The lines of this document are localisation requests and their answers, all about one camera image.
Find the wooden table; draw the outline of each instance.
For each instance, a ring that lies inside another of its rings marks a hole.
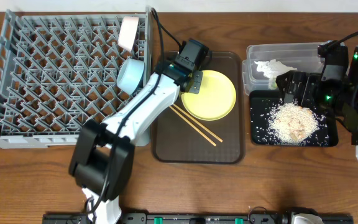
[[[0,13],[0,30],[3,17]],[[358,14],[160,13],[160,20],[180,40],[192,37],[241,59],[252,44],[323,42],[358,30]],[[154,37],[157,58],[156,26]],[[165,48],[175,50],[174,41],[164,38]],[[358,37],[346,44],[352,54]],[[246,122],[246,156],[234,166],[166,164],[153,157],[150,146],[137,148],[121,207],[150,213],[248,213],[258,205],[277,211],[302,206],[350,214],[358,223],[358,164],[344,128],[338,124],[340,141],[330,148],[256,146],[249,130]],[[85,198],[68,175],[72,153],[73,146],[0,149],[0,223],[40,223],[47,211],[79,212]]]

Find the plastic tray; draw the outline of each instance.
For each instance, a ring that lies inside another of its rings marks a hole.
[[[117,45],[124,16],[139,17],[134,49]],[[75,144],[82,125],[124,107],[116,85],[127,58],[150,75],[151,25],[143,14],[24,16],[6,12],[0,38],[0,147]]]
[[[282,104],[282,101],[280,101],[280,92],[262,90],[253,91],[249,95],[249,104],[252,141],[255,144],[276,145],[277,143],[274,138],[266,131],[269,126],[269,122],[266,117],[261,116],[261,114],[269,113],[270,108],[273,105]],[[338,133],[334,116],[330,115],[327,111],[318,108],[314,104],[314,101],[310,101],[309,104],[304,106],[309,108],[318,116],[323,114],[325,119],[318,121],[320,125],[319,129],[315,131],[311,137],[306,139],[303,146],[336,146],[338,144]]]
[[[167,108],[158,116],[152,138],[153,155],[162,162],[235,164],[244,157],[246,134],[240,58],[232,52],[213,52],[211,63],[203,69],[226,75],[236,89],[236,103],[228,115],[216,121],[198,120],[223,142],[207,134],[216,143],[214,147]],[[186,111],[180,98],[175,103]]]

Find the wooden chopsticks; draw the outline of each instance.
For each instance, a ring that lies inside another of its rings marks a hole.
[[[196,123],[198,126],[202,127],[207,133],[209,133],[210,135],[214,136],[218,141],[223,142],[223,140],[221,138],[219,138],[219,136],[217,136],[215,133],[213,133],[211,130],[209,130],[208,128],[206,128],[205,126],[203,126],[200,122],[198,122],[196,119],[194,119],[192,117],[192,115],[188,114],[186,111],[182,110],[179,106],[177,106],[176,104],[172,106],[169,106],[169,108],[171,108],[171,110],[173,110],[173,112],[175,112],[182,120],[186,121],[186,123],[188,123],[194,130],[196,130],[200,135],[202,135],[202,137],[204,137],[207,141],[209,141],[209,143],[211,143],[213,146],[216,146],[216,143],[213,142],[207,135],[205,135],[204,133],[202,133],[193,123],[191,123],[189,120],[187,120],[182,114],[180,114],[176,109],[178,109],[180,112],[182,112],[184,115],[186,115],[188,118],[190,118],[194,123]]]

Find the green clip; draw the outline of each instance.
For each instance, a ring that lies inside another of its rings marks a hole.
[[[244,224],[244,220],[242,218],[236,218],[234,224]]]
[[[162,224],[162,218],[161,217],[155,217],[154,218],[154,224]]]

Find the plastic rack grid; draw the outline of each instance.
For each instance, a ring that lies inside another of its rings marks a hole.
[[[139,17],[134,49],[117,45],[124,16]],[[0,38],[0,147],[75,144],[89,119],[102,122],[133,96],[116,85],[125,59],[145,62],[151,25],[144,14],[24,16],[6,12]]]

